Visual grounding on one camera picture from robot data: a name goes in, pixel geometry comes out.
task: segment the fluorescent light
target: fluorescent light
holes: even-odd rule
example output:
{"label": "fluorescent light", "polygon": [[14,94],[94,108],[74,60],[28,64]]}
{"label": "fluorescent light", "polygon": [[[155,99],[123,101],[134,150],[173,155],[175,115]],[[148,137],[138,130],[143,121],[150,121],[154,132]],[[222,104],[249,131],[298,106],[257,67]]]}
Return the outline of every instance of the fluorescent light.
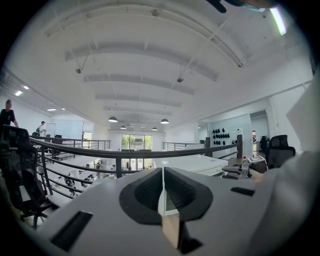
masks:
{"label": "fluorescent light", "polygon": [[22,91],[18,90],[14,95],[15,95],[15,96],[19,96],[19,95],[22,94],[22,93],[23,93]]}
{"label": "fluorescent light", "polygon": [[169,124],[169,121],[168,119],[162,119],[160,123],[166,125]]}
{"label": "fluorescent light", "polygon": [[111,122],[111,123],[117,123],[118,120],[117,120],[114,116],[111,116],[111,117],[109,118],[109,122]]}
{"label": "fluorescent light", "polygon": [[278,8],[272,8],[270,11],[273,15],[276,25],[278,26],[280,35],[283,36],[285,33],[287,33],[287,29]]}

